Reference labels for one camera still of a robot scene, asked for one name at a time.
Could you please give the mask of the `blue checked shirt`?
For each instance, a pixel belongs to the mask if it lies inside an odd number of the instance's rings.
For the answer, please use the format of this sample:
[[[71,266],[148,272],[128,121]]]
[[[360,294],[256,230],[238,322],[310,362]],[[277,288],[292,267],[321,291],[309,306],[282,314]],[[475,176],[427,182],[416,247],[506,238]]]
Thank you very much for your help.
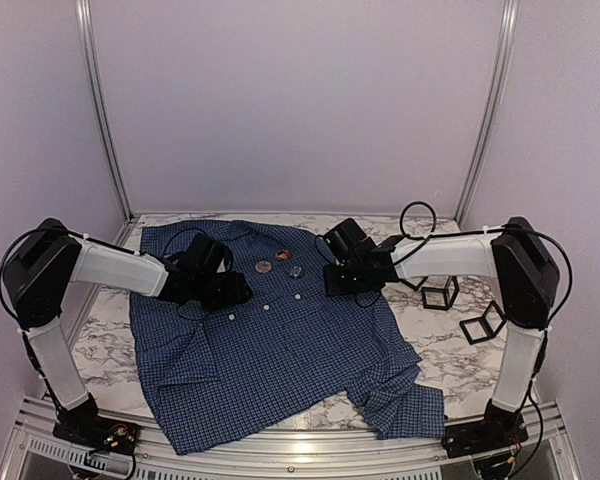
[[[132,295],[130,327],[146,402],[176,453],[242,439],[338,393],[382,439],[439,438],[444,397],[419,385],[420,358],[384,298],[329,297],[311,232],[247,221],[146,228],[142,249],[166,256],[198,232],[229,246],[253,290],[216,312]],[[279,250],[292,258],[277,261]],[[258,261],[272,271],[259,274]],[[291,278],[293,266],[302,276]]]

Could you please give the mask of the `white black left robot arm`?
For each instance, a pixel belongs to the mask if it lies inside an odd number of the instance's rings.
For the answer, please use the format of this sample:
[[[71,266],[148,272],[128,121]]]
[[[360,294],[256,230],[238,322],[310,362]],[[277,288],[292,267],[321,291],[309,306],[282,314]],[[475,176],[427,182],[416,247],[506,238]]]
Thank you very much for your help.
[[[30,361],[60,419],[86,445],[105,438],[106,423],[81,378],[60,325],[72,283],[136,293],[205,311],[244,304],[253,292],[234,271],[228,246],[198,232],[189,247],[155,257],[67,229],[55,218],[18,237],[0,263],[0,302],[16,320]]]

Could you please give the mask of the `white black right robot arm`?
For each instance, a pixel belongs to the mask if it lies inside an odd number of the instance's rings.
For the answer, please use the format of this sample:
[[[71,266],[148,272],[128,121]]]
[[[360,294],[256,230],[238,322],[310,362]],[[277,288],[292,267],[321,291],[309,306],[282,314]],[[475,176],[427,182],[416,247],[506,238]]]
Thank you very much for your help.
[[[508,323],[499,377],[475,438],[495,448],[514,431],[546,332],[563,302],[560,270],[547,246],[552,238],[522,216],[505,224],[423,236],[402,232],[376,243],[348,218],[323,237],[335,257],[324,268],[329,296],[378,291],[388,283],[424,277],[482,277],[498,296]]]

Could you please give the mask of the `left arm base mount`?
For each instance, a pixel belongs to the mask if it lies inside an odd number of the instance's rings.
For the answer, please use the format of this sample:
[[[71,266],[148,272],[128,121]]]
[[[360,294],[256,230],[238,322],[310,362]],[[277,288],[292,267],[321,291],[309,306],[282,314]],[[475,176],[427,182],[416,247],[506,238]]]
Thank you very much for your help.
[[[113,451],[122,455],[135,452],[140,427],[129,421],[119,421],[99,414],[91,394],[75,408],[56,408],[56,438],[89,447],[93,452]]]

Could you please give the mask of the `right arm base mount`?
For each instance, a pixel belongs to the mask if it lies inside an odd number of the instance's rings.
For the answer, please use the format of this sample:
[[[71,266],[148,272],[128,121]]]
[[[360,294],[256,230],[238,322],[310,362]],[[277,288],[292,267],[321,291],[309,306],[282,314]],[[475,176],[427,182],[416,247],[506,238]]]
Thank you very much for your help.
[[[482,419],[446,426],[441,445],[449,458],[458,458],[515,446],[528,439],[520,409],[505,411],[489,401]]]

